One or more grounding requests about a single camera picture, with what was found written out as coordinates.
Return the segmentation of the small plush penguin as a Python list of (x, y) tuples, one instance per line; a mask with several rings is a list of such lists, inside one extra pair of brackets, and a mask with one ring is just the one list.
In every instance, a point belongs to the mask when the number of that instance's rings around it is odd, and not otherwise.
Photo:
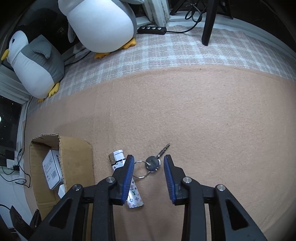
[(129, 0), (58, 0), (58, 7), (68, 20), (68, 40), (77, 37), (95, 58), (135, 46), (137, 20)]

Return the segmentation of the brown cardboard box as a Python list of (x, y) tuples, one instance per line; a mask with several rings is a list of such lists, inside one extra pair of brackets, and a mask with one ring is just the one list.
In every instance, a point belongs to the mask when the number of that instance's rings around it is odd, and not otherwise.
[[(61, 171), (55, 176), (43, 161), (50, 150), (57, 151), (58, 165)], [(62, 137), (59, 134), (43, 134), (31, 140), (29, 146), (29, 163), (31, 184), (41, 218), (44, 219), (60, 200), (58, 185), (50, 188), (48, 181), (62, 182), (65, 191), (74, 184), (90, 186), (94, 184), (92, 146), (81, 139)]]

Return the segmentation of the white square box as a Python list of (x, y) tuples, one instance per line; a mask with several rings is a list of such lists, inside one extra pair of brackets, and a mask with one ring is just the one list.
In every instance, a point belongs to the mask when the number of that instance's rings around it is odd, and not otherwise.
[(49, 149), (43, 159), (42, 167), (50, 190), (54, 190), (63, 184), (63, 174), (59, 162), (59, 151)]

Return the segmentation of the patterned white lighter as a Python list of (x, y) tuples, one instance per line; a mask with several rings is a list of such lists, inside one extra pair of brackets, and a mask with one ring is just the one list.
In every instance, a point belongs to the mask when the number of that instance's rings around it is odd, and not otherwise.
[[(123, 150), (114, 151), (111, 154), (109, 154), (108, 157), (109, 157), (109, 161), (110, 161), (110, 164), (112, 166), (113, 172), (117, 168), (123, 167), (124, 164), (125, 164), (126, 158), (125, 158), (125, 155), (123, 153)], [(140, 196), (140, 193), (138, 192), (138, 188), (136, 186), (136, 183), (133, 180), (133, 178), (132, 178), (132, 181), (131, 181), (131, 184), (130, 184), (126, 204), (128, 205), (128, 207), (130, 209), (142, 207), (144, 205), (144, 203), (142, 201), (142, 198)]]

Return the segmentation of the large plush penguin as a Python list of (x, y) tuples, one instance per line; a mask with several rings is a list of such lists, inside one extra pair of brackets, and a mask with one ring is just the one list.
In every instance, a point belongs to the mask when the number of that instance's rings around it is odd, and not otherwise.
[(43, 102), (59, 90), (65, 64), (59, 51), (35, 27), (19, 26), (1, 57), (29, 94)]

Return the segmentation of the black tripod stand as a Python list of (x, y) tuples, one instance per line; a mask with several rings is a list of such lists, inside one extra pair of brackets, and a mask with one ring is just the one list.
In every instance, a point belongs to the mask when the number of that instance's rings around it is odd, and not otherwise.
[(222, 0), (209, 0), (207, 1), (204, 8), (200, 10), (198, 8), (198, 4), (203, 3), (204, 1), (178, 1), (178, 3), (173, 7), (170, 12), (170, 15), (175, 15), (179, 9), (186, 4), (188, 6), (188, 11), (185, 15), (185, 20), (192, 20), (194, 25), (185, 30), (185, 31), (166, 31), (170, 34), (185, 34), (193, 30), (198, 23), (200, 23), (203, 19), (203, 14), (206, 13), (206, 20), (202, 34), (202, 44), (204, 46), (208, 46), (211, 33), (213, 30), (214, 22), (216, 19), (218, 8), (222, 9), (222, 12), (228, 16), (231, 20), (233, 20), (233, 16), (231, 13), (231, 4), (230, 1), (222, 1)]

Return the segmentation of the white wall charger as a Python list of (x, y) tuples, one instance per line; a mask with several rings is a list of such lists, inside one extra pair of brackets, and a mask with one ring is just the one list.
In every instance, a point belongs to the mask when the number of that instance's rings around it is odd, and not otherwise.
[(65, 185), (61, 184), (58, 188), (58, 196), (62, 198), (66, 194)]

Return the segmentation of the silver key with ring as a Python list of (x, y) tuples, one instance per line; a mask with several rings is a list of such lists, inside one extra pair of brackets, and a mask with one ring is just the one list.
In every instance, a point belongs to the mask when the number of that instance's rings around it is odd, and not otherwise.
[(149, 156), (145, 161), (138, 160), (134, 164), (143, 163), (147, 173), (142, 176), (133, 175), (136, 179), (144, 179), (150, 173), (155, 173), (161, 167), (161, 157), (165, 154), (166, 150), (170, 147), (170, 143), (168, 143), (157, 155)]

